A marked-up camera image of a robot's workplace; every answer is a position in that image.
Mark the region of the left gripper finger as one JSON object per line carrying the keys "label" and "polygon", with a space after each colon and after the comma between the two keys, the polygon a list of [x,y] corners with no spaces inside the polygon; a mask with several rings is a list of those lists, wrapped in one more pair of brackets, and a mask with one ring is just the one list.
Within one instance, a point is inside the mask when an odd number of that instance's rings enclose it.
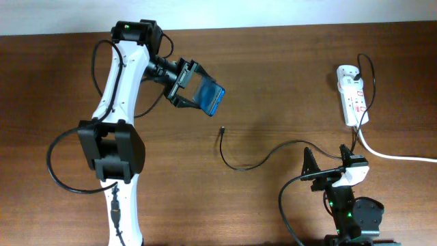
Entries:
{"label": "left gripper finger", "polygon": [[200,75],[203,79],[206,79],[208,81],[211,81],[213,83],[216,82],[216,80],[211,77],[206,70],[203,68],[203,66],[199,63],[195,63],[195,67],[194,67],[194,73]]}
{"label": "left gripper finger", "polygon": [[175,95],[175,97],[173,98],[173,105],[177,108],[201,109],[201,107],[197,103],[179,95]]}

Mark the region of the blue screen smartphone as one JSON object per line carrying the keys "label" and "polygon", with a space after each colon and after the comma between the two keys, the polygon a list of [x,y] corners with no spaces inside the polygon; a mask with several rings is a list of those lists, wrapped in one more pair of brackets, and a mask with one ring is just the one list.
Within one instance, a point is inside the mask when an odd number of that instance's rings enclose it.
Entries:
{"label": "blue screen smartphone", "polygon": [[203,77],[193,96],[193,102],[208,116],[212,117],[219,106],[225,89],[212,79]]}

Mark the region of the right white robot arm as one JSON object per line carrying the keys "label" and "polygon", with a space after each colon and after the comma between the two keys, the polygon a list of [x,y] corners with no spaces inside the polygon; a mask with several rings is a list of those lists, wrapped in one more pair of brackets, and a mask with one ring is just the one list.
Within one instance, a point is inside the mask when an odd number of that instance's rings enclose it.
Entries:
{"label": "right white robot arm", "polygon": [[322,191],[328,200],[337,234],[325,236],[325,245],[373,245],[373,239],[380,235],[384,205],[370,197],[354,196],[352,187],[364,181],[369,163],[345,145],[339,149],[342,165],[322,171],[312,151],[305,148],[301,180],[312,181],[311,190]]}

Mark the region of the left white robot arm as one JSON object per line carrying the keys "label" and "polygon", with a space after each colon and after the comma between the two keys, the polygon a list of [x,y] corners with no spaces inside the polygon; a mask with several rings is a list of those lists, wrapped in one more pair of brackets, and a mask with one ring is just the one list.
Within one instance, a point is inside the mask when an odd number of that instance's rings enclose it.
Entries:
{"label": "left white robot arm", "polygon": [[213,116],[225,89],[191,60],[158,56],[164,33],[154,20],[119,21],[111,30],[113,57],[107,84],[91,120],[79,123],[79,140],[90,170],[107,201],[110,245],[143,245],[137,183],[145,145],[135,130],[135,106],[143,77],[163,85],[163,96],[177,108]]}

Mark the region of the white power strip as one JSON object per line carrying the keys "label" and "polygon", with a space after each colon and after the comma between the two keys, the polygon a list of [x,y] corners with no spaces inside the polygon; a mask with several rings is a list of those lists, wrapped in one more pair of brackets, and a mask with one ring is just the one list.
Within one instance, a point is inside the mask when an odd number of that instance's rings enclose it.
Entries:
{"label": "white power strip", "polygon": [[344,120],[347,126],[355,127],[369,121],[363,88],[360,90],[342,88],[340,82],[344,76],[356,77],[359,71],[356,66],[341,65],[337,69],[337,87],[341,97]]}

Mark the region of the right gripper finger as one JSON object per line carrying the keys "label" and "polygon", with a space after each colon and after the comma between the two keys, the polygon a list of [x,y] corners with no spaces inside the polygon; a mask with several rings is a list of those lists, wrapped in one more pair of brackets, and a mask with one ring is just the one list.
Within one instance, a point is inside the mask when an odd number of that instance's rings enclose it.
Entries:
{"label": "right gripper finger", "polygon": [[341,153],[342,166],[343,167],[351,167],[352,153],[350,152],[350,149],[345,144],[341,144],[339,149],[340,149],[340,153]]}
{"label": "right gripper finger", "polygon": [[320,168],[313,156],[310,148],[306,147],[304,149],[303,166],[301,171],[302,178],[318,178]]}

